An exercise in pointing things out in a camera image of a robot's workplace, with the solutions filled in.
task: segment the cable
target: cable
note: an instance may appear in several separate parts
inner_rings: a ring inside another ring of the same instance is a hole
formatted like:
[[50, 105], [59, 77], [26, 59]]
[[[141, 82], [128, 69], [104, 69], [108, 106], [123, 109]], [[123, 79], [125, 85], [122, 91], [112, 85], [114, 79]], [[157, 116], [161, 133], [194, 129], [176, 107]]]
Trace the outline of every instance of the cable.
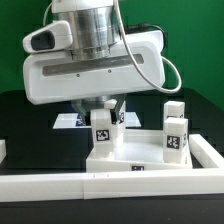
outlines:
[[49, 12], [51, 6], [52, 6], [52, 3], [47, 7], [47, 9], [46, 9], [46, 11], [45, 11], [45, 13], [44, 13], [43, 26], [46, 26], [47, 14], [48, 14], [48, 12]]
[[143, 73], [143, 71], [138, 66], [138, 63], [136, 62], [136, 60], [135, 60], [135, 58], [134, 58], [134, 56], [133, 56], [133, 54], [131, 52], [131, 49], [130, 49], [128, 43], [127, 43], [127, 39], [126, 39], [125, 31], [124, 31], [124, 26], [123, 26], [123, 22], [122, 22], [122, 19], [121, 19], [121, 13], [120, 13], [120, 7], [119, 7], [118, 0], [114, 0], [114, 7], [115, 7], [116, 14], [117, 14], [118, 24], [120, 26], [120, 32], [121, 32], [121, 36], [123, 38], [123, 42], [124, 42], [125, 48], [127, 50], [128, 55], [130, 56], [130, 59], [131, 59], [133, 65], [134, 65], [135, 69], [138, 71], [138, 73], [141, 75], [141, 77], [148, 84], [150, 84], [151, 86], [153, 86], [155, 89], [159, 90], [160, 92], [171, 94], [171, 93], [176, 93], [177, 91], [179, 91], [180, 88], [181, 88], [181, 85], [182, 85], [180, 74], [177, 71], [176, 67], [168, 59], [166, 59], [166, 58], [164, 58], [162, 56], [161, 56], [162, 60], [171, 67], [171, 69], [174, 71], [174, 73], [176, 75], [176, 78], [177, 78], [177, 81], [178, 81], [177, 87], [174, 88], [174, 89], [165, 89], [165, 88], [162, 88], [162, 87], [156, 85], [154, 82], [152, 82], [150, 79], [148, 79], [146, 77], [146, 75]]
[[162, 34], [163, 34], [163, 49], [165, 49], [166, 43], [167, 43], [167, 38], [166, 38], [164, 30], [160, 26], [149, 24], [149, 23], [139, 23], [137, 25], [124, 26], [124, 31], [126, 34], [132, 34], [132, 33], [138, 33], [138, 32], [146, 32], [150, 28], [160, 30], [162, 32]]

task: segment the green wall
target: green wall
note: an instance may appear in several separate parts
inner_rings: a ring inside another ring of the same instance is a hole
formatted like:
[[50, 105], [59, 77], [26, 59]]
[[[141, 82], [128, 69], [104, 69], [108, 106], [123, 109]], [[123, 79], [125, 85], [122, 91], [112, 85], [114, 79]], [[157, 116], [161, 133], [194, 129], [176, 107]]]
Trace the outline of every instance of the green wall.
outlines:
[[[0, 92], [23, 89], [23, 37], [42, 25], [48, 0], [1, 0]], [[149, 22], [167, 33], [163, 55], [192, 88], [224, 110], [224, 0], [123, 0], [125, 24]], [[175, 85], [168, 72], [166, 85]]]

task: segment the white platform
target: white platform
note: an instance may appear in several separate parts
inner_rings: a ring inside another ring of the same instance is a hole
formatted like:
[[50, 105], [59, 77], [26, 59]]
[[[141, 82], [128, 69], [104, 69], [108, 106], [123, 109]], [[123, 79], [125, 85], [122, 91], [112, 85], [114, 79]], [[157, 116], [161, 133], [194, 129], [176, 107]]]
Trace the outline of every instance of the white platform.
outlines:
[[93, 149], [86, 160], [86, 168], [87, 172], [192, 169], [188, 145], [186, 151], [184, 164], [164, 163], [162, 131], [127, 129], [122, 148], [115, 148], [107, 158], [100, 157]]
[[[141, 127], [140, 121], [135, 112], [126, 112], [126, 127]], [[91, 126], [80, 126], [77, 125], [79, 123], [80, 118], [77, 113], [68, 113], [68, 114], [59, 114], [53, 129], [64, 129], [64, 128], [91, 128]]]

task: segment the black table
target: black table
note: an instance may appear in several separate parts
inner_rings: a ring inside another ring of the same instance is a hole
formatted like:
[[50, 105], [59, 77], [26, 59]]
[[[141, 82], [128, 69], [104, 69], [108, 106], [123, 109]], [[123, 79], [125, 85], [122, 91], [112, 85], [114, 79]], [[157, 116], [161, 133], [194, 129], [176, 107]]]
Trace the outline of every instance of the black table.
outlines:
[[[201, 134], [224, 155], [224, 112], [191, 89], [175, 95], [156, 91], [127, 95], [143, 129], [162, 130], [163, 105], [186, 103], [189, 133]], [[90, 129], [53, 129], [70, 102], [34, 106], [24, 91], [0, 94], [0, 139], [7, 157], [0, 175], [85, 172], [92, 149]], [[193, 159], [194, 168], [201, 168]], [[223, 223], [224, 195], [161, 196], [100, 200], [0, 203], [1, 223]]]

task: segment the white tray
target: white tray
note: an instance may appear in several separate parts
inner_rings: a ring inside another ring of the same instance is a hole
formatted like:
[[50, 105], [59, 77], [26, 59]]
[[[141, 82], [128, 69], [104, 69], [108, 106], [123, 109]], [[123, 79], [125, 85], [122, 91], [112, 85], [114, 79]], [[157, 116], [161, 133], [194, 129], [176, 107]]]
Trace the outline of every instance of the white tray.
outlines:
[[164, 163], [163, 132], [127, 129], [124, 146], [101, 158], [93, 149], [86, 161], [87, 172], [115, 172], [134, 170], [192, 169], [189, 146], [184, 164]]

